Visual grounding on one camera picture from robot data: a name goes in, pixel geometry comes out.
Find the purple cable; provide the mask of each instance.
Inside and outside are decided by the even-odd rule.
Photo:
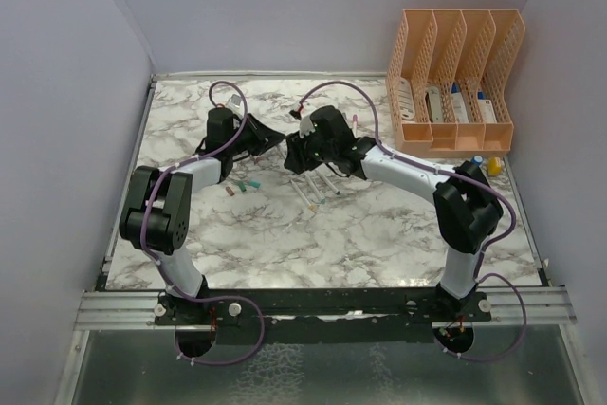
[[[478,182],[474,179],[471,179],[464,175],[459,175],[458,173],[453,173],[451,171],[436,170],[432,166],[424,165],[423,163],[419,163],[419,162],[412,160],[410,158],[407,158],[405,156],[393,154],[391,151],[386,149],[386,147],[381,143],[381,139],[379,139],[379,116],[377,115],[376,107],[375,107],[373,101],[371,100],[371,98],[366,94],[366,92],[355,84],[349,83],[348,81],[327,81],[325,83],[321,83],[321,84],[317,85],[316,87],[313,87],[310,90],[308,90],[307,93],[300,100],[299,105],[303,106],[305,101],[310,97],[310,95],[312,95],[317,90],[326,87],[327,85],[345,85],[346,87],[350,87],[350,88],[356,90],[357,92],[359,92],[360,95],[367,101],[367,103],[371,107],[371,111],[373,111],[373,119],[374,119],[374,124],[375,124],[375,140],[377,143],[377,147],[379,148],[379,150],[381,152],[383,152],[390,158],[395,158],[398,161],[402,161],[403,163],[406,163],[408,165],[415,166],[415,168],[418,168],[420,170],[423,170],[423,171],[426,171],[429,173],[439,173],[440,175],[445,175],[448,177],[454,177],[456,179],[467,182],[468,184],[475,185],[476,187],[478,187],[488,193],[491,193],[493,196],[498,198],[504,204],[504,206],[506,206],[506,208],[510,214],[510,226],[504,232],[502,232],[500,235],[489,239],[481,246],[478,263],[477,263],[476,269],[474,270],[474,278],[477,278],[479,269],[481,267],[481,264],[483,263],[483,259],[485,258],[485,252],[487,251],[487,247],[489,247],[492,244],[495,244],[496,242],[501,241],[505,237],[509,236],[509,234],[511,234],[514,231],[514,228],[516,227],[516,212],[514,211],[514,208],[512,207],[510,202],[504,196],[502,196],[500,193],[493,190],[491,187],[489,187],[481,182]],[[521,296],[521,293],[519,292],[519,290],[506,277],[503,277],[500,274],[496,274],[494,272],[491,272],[491,273],[485,275],[482,279],[480,279],[478,281],[478,283],[481,284],[489,277],[497,277],[497,278],[503,280],[504,282],[506,282],[508,284],[508,286],[510,286],[512,288],[512,290],[514,291],[514,294],[516,294],[516,297],[519,299],[519,302],[521,303],[521,309],[523,311],[523,328],[521,330],[521,334],[519,335],[519,338],[514,342],[514,344],[510,348],[505,350],[505,352],[495,355],[490,358],[484,358],[484,359],[467,358],[467,357],[464,357],[461,355],[458,356],[456,353],[453,353],[453,352],[447,350],[447,348],[445,348],[445,350],[447,350],[446,351],[447,353],[452,354],[452,355],[456,356],[457,358],[469,360],[471,362],[491,362],[491,361],[502,359],[503,357],[509,355],[514,350],[516,350],[519,346],[521,346],[521,344],[523,343],[524,336],[525,336],[526,330],[527,330],[527,313],[526,313],[526,309],[524,307],[523,296]]]
[[[225,365],[237,364],[238,362],[242,362],[243,360],[246,360],[246,359],[250,358],[251,356],[253,356],[255,353],[257,353],[259,348],[262,346],[262,342],[264,341],[264,335],[266,333],[266,326],[264,324],[264,314],[262,313],[261,309],[254,301],[252,301],[249,298],[245,298],[243,296],[218,296],[218,297],[214,297],[214,298],[195,298],[194,296],[190,296],[190,295],[184,293],[181,289],[179,289],[179,287],[177,287],[173,283],[173,281],[169,277],[167,277],[164,269],[162,268],[162,263],[160,262],[160,256],[148,247],[146,238],[147,238],[147,232],[148,232],[148,223],[150,221],[150,213],[152,213],[152,204],[154,203],[154,201],[156,201],[156,197],[158,196],[158,191],[160,190],[160,185],[162,184],[162,182],[164,181],[166,176],[170,172],[178,169],[181,166],[189,165],[190,163],[204,160],[205,158],[211,158],[213,156],[216,156],[220,152],[225,151],[238,139],[238,137],[240,137],[240,135],[242,134],[242,132],[245,128],[245,124],[247,123],[247,113],[248,113],[247,99],[245,98],[245,94],[243,94],[242,90],[240,90],[240,88],[238,88],[237,85],[235,85],[234,83],[230,83],[228,81],[217,81],[217,82],[211,84],[211,86],[209,87],[209,99],[212,100],[212,90],[217,85],[220,85],[220,84],[228,85],[229,87],[234,89],[238,93],[238,95],[241,97],[241,99],[243,101],[243,105],[245,107],[243,121],[240,122],[240,126],[238,127],[238,130],[236,130],[236,133],[234,134],[234,136],[231,137],[230,140],[228,142],[226,142],[223,146],[219,147],[218,149],[215,149],[212,152],[209,152],[208,154],[205,154],[204,156],[191,156],[190,158],[187,158],[180,163],[171,165],[170,167],[168,167],[166,170],[164,170],[162,172],[162,174],[158,178],[158,181],[156,182],[156,185],[154,186],[154,188],[152,189],[152,192],[150,193],[150,197],[148,199],[148,204],[145,208],[145,213],[143,214],[143,221],[141,224],[141,235],[139,237],[139,241],[141,243],[141,249],[143,251],[145,251],[151,258],[153,258],[154,261],[157,263],[158,272],[160,272],[160,276],[164,279],[167,286],[169,288],[171,288],[175,293],[177,293],[182,298],[184,298],[192,303],[199,303],[199,304],[216,303],[217,301],[225,301],[225,300],[242,301],[244,303],[249,304],[251,307],[253,307],[253,309],[255,310],[255,313],[257,313],[257,316],[259,317],[259,321],[261,323],[261,330],[259,333],[259,338],[255,342],[253,347],[248,352],[246,352],[246,354],[244,354],[243,356],[235,358],[235,359],[230,359],[230,360],[213,361],[213,360],[203,360],[203,359],[198,359],[198,358],[187,358],[187,357],[183,356],[182,353],[180,353],[180,355],[183,358],[186,358],[190,362],[193,361],[197,364],[212,365],[212,366],[225,366]]]

